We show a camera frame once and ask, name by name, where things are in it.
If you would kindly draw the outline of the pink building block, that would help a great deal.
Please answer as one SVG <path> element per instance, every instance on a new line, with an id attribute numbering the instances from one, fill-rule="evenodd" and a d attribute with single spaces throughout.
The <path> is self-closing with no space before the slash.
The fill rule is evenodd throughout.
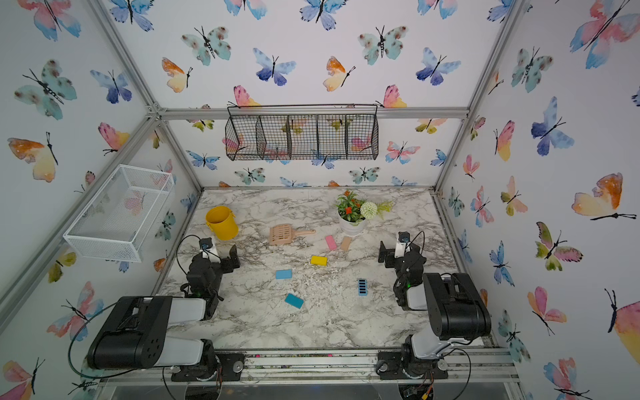
<path id="1" fill-rule="evenodd" d="M 330 251 L 335 251 L 338 249 L 338 245 L 336 244 L 333 235 L 326 236 L 325 241 Z"/>

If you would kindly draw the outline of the yellow building block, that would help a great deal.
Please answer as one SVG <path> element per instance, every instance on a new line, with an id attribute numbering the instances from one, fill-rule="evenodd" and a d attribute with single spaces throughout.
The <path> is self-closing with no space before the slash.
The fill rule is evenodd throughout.
<path id="1" fill-rule="evenodd" d="M 326 266 L 328 264 L 328 259 L 326 257 L 312 256 L 310 263 L 316 266 Z"/>

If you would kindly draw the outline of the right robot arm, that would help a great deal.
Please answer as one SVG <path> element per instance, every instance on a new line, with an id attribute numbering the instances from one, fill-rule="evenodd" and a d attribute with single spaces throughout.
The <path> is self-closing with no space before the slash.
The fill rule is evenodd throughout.
<path id="1" fill-rule="evenodd" d="M 491 316 L 466 273 L 426 273 L 420 246 L 380 244 L 378 261 L 396 273 L 393 293 L 405 311 L 428 314 L 429 326 L 408 335 L 398 352 L 380 352 L 375 367 L 382 380 L 446 379 L 445 353 L 491 332 Z"/>

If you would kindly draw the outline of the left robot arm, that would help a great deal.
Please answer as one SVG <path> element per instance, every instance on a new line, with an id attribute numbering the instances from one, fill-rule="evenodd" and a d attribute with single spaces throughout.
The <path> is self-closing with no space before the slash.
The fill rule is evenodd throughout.
<path id="1" fill-rule="evenodd" d="M 210 339 L 177 338 L 173 326 L 208 321 L 223 301 L 219 295 L 222 276 L 240 267 L 238 250 L 231 246 L 226 258 L 214 262 L 203 250 L 192 258 L 184 297 L 153 296 L 120 298 L 89 347 L 90 368 L 144 370 L 177 367 L 175 382 L 233 381 L 233 370 L 244 356 L 219 355 Z"/>

